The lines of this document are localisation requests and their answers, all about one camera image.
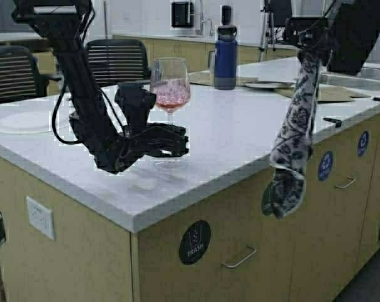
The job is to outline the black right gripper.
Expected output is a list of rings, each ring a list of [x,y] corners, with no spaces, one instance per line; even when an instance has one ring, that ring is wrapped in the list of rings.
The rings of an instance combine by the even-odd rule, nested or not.
[[[327,66],[332,56],[332,39],[327,30],[306,30],[299,34],[301,49],[321,60],[322,66]]]

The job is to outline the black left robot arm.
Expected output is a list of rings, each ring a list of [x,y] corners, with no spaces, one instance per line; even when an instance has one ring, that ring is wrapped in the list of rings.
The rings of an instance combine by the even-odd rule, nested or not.
[[[106,109],[107,96],[90,68],[82,34],[94,12],[91,1],[15,1],[12,18],[46,38],[72,96],[69,123],[77,139],[94,157],[98,169],[117,174],[138,159],[180,158],[189,152],[186,129],[150,123],[156,95],[134,82],[119,84],[115,96],[127,124],[118,132]]]

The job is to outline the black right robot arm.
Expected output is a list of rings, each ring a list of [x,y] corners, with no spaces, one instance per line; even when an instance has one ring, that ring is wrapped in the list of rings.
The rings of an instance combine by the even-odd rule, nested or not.
[[[380,1],[332,1],[299,34],[299,47],[321,58],[327,71],[356,76],[380,36]]]

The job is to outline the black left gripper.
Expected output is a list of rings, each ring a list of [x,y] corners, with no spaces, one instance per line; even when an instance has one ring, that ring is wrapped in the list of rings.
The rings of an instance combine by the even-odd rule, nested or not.
[[[151,157],[181,157],[189,152],[186,129],[165,123],[147,123],[133,128],[125,125],[123,131],[97,135],[89,133],[89,153],[96,167],[109,173],[127,170],[144,155]]]

